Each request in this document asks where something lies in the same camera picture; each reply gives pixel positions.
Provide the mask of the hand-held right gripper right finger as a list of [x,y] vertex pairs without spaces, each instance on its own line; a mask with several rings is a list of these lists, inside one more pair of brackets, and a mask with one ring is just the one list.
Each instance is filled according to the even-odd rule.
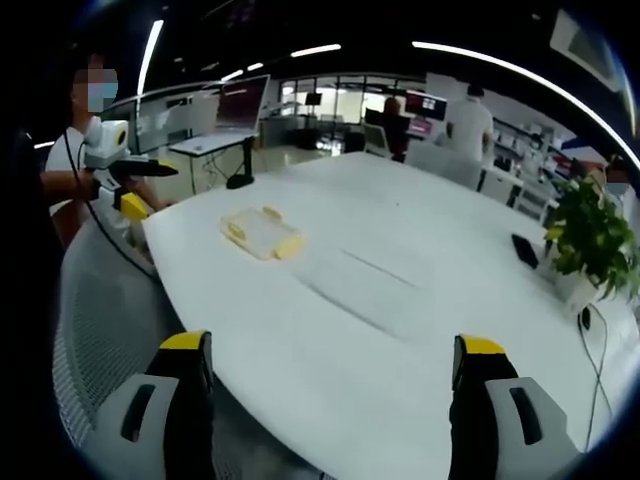
[[567,416],[497,343],[454,339],[450,479],[564,479],[582,453]]

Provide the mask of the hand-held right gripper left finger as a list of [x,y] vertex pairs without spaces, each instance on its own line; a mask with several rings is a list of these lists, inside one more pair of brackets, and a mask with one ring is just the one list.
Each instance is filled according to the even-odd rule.
[[102,479],[214,479],[211,333],[175,334],[100,405],[82,450]]

